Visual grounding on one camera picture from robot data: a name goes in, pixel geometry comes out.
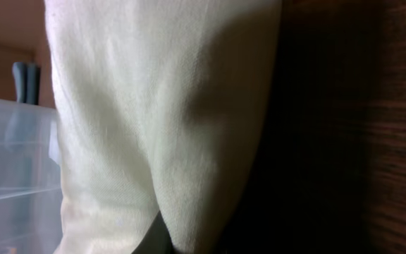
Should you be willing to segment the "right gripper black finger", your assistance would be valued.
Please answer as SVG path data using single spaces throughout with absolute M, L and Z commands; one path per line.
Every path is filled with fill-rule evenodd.
M 160 212 L 133 254 L 174 254 L 171 237 Z

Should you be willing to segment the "cream cloth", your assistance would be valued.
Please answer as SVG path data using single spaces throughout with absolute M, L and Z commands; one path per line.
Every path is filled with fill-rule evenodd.
M 45 3 L 61 153 L 58 253 L 132 253 L 161 213 L 211 253 L 259 144 L 280 1 Z

